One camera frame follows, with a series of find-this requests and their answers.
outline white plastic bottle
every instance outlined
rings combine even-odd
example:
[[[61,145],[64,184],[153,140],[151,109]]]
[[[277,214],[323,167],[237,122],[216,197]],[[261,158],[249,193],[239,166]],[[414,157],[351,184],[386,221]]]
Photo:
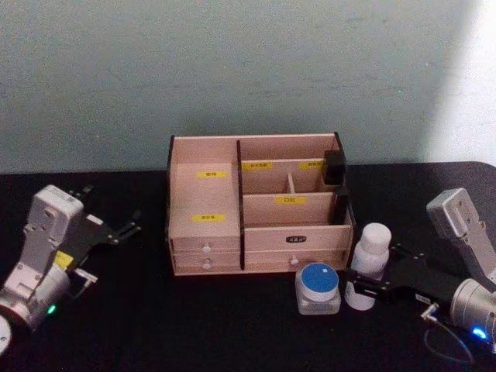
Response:
[[[355,246],[351,268],[379,281],[389,259],[390,242],[391,231],[386,226],[380,223],[368,224]],[[372,308],[375,302],[374,298],[357,294],[350,282],[346,283],[345,300],[349,306],[361,311]]]

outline white bottle cap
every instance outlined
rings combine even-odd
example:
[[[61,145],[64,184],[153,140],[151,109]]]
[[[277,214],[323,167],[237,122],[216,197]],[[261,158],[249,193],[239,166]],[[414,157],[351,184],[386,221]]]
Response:
[[[360,244],[370,254],[382,254],[389,248],[391,231],[380,223],[369,223],[363,228]]]

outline blue led light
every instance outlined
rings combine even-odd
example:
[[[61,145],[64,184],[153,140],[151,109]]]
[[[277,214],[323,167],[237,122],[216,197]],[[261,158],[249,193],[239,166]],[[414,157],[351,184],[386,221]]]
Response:
[[[479,327],[475,327],[474,329],[472,329],[472,333],[477,336],[477,337],[480,337],[482,339],[486,339],[487,338],[487,334],[486,332],[484,332],[482,329],[480,329]]]

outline teal wall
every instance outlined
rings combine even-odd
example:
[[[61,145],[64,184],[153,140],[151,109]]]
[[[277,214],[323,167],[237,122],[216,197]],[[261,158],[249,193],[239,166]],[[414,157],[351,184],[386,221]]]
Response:
[[[171,134],[337,130],[351,163],[424,160],[472,4],[2,1],[0,171],[163,168]]]

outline cable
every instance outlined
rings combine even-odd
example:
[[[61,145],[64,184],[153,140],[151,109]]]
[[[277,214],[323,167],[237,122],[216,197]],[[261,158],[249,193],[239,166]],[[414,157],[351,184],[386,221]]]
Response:
[[[458,358],[455,358],[453,356],[449,356],[449,355],[440,353],[437,350],[434,350],[432,348],[432,346],[429,345],[429,341],[428,341],[429,332],[432,329],[429,327],[429,328],[427,328],[427,330],[424,333],[424,345],[431,353],[433,353],[437,357],[443,358],[444,360],[448,360],[450,362],[461,363],[461,364],[474,364],[475,363],[475,359],[472,356],[472,353],[468,349],[467,345],[465,345],[465,343],[463,343],[461,338],[458,337],[458,335],[455,332],[453,332],[451,329],[446,327],[444,324],[442,324],[438,320],[434,321],[433,324],[435,324],[436,326],[440,326],[441,328],[446,330],[462,346],[462,349],[465,352],[465,354],[468,356],[469,360],[458,359]]]

